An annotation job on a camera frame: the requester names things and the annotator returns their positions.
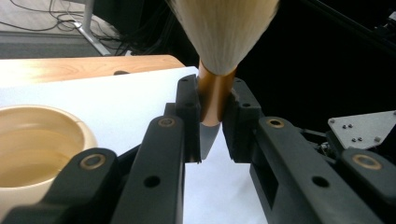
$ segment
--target metal screw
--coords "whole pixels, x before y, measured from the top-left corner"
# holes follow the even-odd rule
[[[82,161],[79,163],[79,166],[84,170],[94,170],[105,164],[105,161],[105,155],[95,153],[82,159]]]

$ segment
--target metal plate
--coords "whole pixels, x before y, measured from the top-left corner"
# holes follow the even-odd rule
[[[396,124],[396,112],[332,118],[328,123],[345,149],[368,149],[382,144]]]

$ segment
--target white bristles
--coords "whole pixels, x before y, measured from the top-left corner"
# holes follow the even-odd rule
[[[225,75],[275,16],[278,0],[167,0],[206,69]]]

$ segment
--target wooden table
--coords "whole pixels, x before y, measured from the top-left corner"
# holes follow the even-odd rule
[[[171,55],[0,60],[0,87],[184,67]]]

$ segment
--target brush ferrule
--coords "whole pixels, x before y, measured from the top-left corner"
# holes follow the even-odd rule
[[[218,125],[222,120],[227,98],[233,87],[236,67],[229,74],[215,75],[200,61],[198,94],[201,103],[201,122],[205,126]]]

